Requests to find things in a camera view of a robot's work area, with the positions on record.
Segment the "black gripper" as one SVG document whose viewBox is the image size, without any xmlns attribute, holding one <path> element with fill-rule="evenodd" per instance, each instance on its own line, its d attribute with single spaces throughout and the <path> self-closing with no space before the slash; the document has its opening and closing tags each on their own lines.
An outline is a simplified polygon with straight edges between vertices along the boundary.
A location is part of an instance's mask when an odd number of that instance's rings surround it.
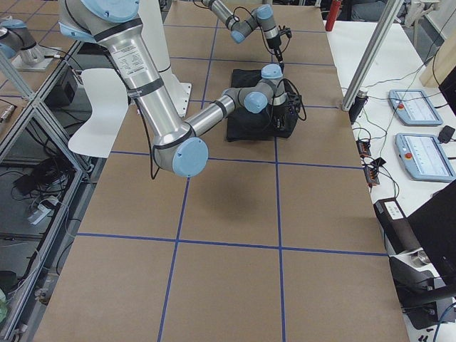
<svg viewBox="0 0 456 342">
<path fill-rule="evenodd" d="M 289 40 L 292 37 L 292 32 L 289 27 L 286 26 L 277 26 L 276 24 L 268 24 L 266 26 L 266 42 L 268 47 L 274 52 L 274 55 L 277 57 L 277 62 L 281 68 L 284 70 L 284 59 L 282 57 L 281 49 L 281 37 L 285 35 Z"/>
<path fill-rule="evenodd" d="M 287 99 L 281 105 L 273 107 L 272 127 L 274 130 L 294 130 L 301 111 L 301 96 L 287 93 Z"/>
</svg>

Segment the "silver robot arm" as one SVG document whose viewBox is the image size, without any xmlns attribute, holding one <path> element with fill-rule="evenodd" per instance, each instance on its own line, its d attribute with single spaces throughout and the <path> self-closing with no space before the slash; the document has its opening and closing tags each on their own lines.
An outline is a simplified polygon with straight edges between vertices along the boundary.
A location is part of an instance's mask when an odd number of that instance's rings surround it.
<svg viewBox="0 0 456 342">
<path fill-rule="evenodd" d="M 180 177 L 193 177 L 203 171 L 209 151 L 201 135 L 228 115 L 239 108 L 257 114 L 268 105 L 281 105 L 288 99 L 282 73 L 281 37 L 290 36 L 291 30 L 276 24 L 271 5 L 253 9 L 244 21 L 222 1 L 203 1 L 202 5 L 224 22 L 237 43 L 255 29 L 261 29 L 278 62 L 262 68 L 256 85 L 228 88 L 204 110 L 182 119 L 142 37 L 139 1 L 59 3 L 59 25 L 64 36 L 97 43 L 108 50 L 128 96 L 137 105 L 144 124 L 154 133 L 148 141 L 151 163 Z"/>
<path fill-rule="evenodd" d="M 236 43 L 242 43 L 256 29 L 260 29 L 267 51 L 275 56 L 281 70 L 284 70 L 283 52 L 288 48 L 292 32 L 289 27 L 276 23 L 270 4 L 262 4 L 252 10 L 242 7 L 248 13 L 248 17 L 240 19 L 235 13 L 239 6 L 232 11 L 223 1 L 219 0 L 193 1 L 193 3 L 195 6 L 208 9 L 215 14 L 230 31 L 230 35 Z"/>
</svg>

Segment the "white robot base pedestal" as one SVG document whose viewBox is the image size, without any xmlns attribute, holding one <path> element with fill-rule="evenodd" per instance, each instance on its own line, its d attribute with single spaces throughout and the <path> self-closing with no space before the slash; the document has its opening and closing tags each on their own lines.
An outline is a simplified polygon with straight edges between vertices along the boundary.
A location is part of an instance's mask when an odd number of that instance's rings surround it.
<svg viewBox="0 0 456 342">
<path fill-rule="evenodd" d="M 167 49 L 159 1 L 140 1 L 139 15 L 143 22 L 142 37 L 155 67 L 165 83 L 179 116 L 185 117 L 192 90 L 191 83 L 181 83 L 173 73 Z"/>
</svg>

